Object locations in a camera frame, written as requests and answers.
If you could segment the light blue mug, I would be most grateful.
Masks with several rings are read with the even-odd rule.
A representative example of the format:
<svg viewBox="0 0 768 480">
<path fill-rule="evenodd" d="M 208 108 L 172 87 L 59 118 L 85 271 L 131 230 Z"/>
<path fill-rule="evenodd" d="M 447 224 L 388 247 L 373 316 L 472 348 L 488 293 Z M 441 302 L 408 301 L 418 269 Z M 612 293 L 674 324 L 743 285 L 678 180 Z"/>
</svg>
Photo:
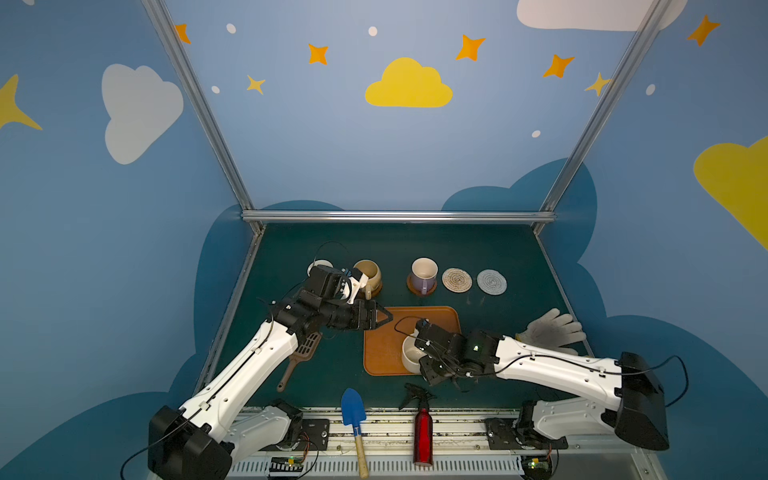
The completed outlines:
<svg viewBox="0 0 768 480">
<path fill-rule="evenodd" d="M 310 263 L 310 265 L 308 266 L 308 268 L 307 268 L 307 276 L 311 275 L 312 269 L 315 268 L 315 267 L 334 268 L 332 262 L 330 262 L 329 260 L 326 260 L 326 259 L 316 259 L 316 260 L 313 260 Z"/>
</svg>

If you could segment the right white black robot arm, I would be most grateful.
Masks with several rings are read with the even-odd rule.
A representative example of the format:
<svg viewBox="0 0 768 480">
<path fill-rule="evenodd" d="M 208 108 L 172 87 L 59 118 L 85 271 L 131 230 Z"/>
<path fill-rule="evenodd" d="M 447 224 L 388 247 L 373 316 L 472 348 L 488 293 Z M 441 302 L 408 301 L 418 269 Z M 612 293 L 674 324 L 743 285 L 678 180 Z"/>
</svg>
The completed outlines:
<svg viewBox="0 0 768 480">
<path fill-rule="evenodd" d="M 465 337 L 425 318 L 416 323 L 415 346 L 431 386 L 491 377 L 569 394 L 567 400 L 523 404 L 512 435 L 524 449 L 564 448 L 570 436 L 608 434 L 645 450 L 670 447 L 664 388 L 638 354 L 580 357 L 480 330 Z"/>
</svg>

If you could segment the white speckled mug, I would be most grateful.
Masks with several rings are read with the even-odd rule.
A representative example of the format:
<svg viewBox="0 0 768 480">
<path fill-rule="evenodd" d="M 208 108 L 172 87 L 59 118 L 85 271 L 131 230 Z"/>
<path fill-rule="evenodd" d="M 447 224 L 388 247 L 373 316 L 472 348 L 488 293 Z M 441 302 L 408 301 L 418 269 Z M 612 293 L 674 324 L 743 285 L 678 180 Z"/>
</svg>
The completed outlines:
<svg viewBox="0 0 768 480">
<path fill-rule="evenodd" d="M 426 354 L 415 345 L 415 340 L 416 338 L 414 336 L 408 335 L 403 341 L 401 347 L 401 362 L 407 372 L 419 375 L 420 360 L 425 357 Z"/>
</svg>

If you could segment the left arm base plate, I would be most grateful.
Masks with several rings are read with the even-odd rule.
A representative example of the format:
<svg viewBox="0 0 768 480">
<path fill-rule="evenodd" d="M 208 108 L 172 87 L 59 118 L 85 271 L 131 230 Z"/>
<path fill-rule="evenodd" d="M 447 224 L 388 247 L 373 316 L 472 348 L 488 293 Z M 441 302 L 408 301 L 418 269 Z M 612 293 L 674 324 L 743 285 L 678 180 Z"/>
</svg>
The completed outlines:
<svg viewBox="0 0 768 480">
<path fill-rule="evenodd" d="M 285 437 L 277 444 L 268 445 L 262 451 L 303 451 L 306 449 L 326 451 L 329 442 L 330 421 L 328 419 L 303 419 L 301 424 L 293 422 Z"/>
</svg>

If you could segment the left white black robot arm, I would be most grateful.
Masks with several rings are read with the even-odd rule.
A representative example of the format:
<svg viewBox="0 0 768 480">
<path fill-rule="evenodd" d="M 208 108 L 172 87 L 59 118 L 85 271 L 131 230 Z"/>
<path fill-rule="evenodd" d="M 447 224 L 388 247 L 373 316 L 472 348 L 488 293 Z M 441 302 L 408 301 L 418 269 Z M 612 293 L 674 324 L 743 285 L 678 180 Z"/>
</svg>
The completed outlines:
<svg viewBox="0 0 768 480">
<path fill-rule="evenodd" d="M 376 330 L 393 315 L 359 290 L 359 269 L 311 268 L 293 294 L 268 307 L 266 320 L 241 352 L 178 409 L 162 407 L 150 420 L 147 467 L 161 479 L 223 479 L 231 467 L 264 447 L 294 441 L 300 410 L 274 402 L 247 420 L 242 408 L 280 364 L 323 328 Z"/>
</svg>

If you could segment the purple mug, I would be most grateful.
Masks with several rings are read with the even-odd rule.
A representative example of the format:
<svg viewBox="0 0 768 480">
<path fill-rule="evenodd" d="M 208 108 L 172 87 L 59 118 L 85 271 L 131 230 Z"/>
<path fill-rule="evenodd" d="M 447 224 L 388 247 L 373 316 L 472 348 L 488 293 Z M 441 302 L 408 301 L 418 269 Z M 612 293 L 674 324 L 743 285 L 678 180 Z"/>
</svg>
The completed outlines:
<svg viewBox="0 0 768 480">
<path fill-rule="evenodd" d="M 417 275 L 421 278 L 435 277 L 437 279 L 438 272 L 439 267 L 434 260 L 431 258 L 422 257 L 416 259 L 412 263 L 410 274 Z"/>
</svg>

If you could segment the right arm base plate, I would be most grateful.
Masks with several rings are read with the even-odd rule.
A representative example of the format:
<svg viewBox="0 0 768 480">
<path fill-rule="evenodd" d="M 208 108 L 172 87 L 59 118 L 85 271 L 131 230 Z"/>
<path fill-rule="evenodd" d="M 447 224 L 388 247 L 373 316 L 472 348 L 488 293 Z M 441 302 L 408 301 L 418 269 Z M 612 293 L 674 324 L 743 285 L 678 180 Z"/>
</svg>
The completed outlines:
<svg viewBox="0 0 768 480">
<path fill-rule="evenodd" d="M 565 437 L 549 439 L 533 429 L 530 420 L 493 417 L 484 421 L 491 450 L 561 450 L 568 448 Z"/>
</svg>

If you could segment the beige ceramic mug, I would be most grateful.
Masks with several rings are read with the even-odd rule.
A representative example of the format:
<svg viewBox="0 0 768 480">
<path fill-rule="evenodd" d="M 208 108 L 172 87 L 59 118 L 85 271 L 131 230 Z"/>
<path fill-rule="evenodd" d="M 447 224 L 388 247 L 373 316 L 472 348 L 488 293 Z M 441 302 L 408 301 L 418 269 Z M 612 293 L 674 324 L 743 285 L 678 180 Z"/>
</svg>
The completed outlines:
<svg viewBox="0 0 768 480">
<path fill-rule="evenodd" d="M 383 285 L 379 266 L 372 260 L 364 259 L 358 261 L 354 267 L 368 278 L 366 285 L 359 290 L 359 296 L 366 300 L 376 297 Z"/>
</svg>

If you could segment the dark wooden coaster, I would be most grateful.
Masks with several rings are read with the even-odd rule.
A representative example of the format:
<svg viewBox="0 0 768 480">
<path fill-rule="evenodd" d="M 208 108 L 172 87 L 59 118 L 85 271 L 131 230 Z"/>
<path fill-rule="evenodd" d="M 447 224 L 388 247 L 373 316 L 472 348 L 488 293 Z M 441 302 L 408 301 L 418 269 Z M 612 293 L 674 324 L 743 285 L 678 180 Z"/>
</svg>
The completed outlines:
<svg viewBox="0 0 768 480">
<path fill-rule="evenodd" d="M 408 289 L 415 295 L 426 297 L 434 293 L 437 288 L 437 279 L 421 278 L 417 275 L 410 274 L 407 278 Z"/>
</svg>

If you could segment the multicolour woven coaster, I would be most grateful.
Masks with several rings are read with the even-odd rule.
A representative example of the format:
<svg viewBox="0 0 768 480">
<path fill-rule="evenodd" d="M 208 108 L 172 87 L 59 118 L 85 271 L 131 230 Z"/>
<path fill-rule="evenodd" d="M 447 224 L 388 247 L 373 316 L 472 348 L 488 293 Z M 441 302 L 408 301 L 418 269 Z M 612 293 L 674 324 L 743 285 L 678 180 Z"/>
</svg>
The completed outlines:
<svg viewBox="0 0 768 480">
<path fill-rule="evenodd" d="M 448 268 L 442 275 L 443 286 L 452 293 L 465 293 L 468 292 L 473 285 L 471 275 L 459 268 Z"/>
</svg>

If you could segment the grey woven coaster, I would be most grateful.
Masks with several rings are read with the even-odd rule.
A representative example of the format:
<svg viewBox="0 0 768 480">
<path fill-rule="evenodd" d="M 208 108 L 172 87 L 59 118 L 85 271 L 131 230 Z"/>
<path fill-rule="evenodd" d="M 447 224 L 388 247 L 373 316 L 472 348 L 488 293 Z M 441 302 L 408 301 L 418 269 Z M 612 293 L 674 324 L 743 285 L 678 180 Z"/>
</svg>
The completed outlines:
<svg viewBox="0 0 768 480">
<path fill-rule="evenodd" d="M 477 274 L 478 288 L 485 294 L 500 296 L 506 292 L 508 283 L 506 278 L 497 270 L 485 269 Z"/>
</svg>

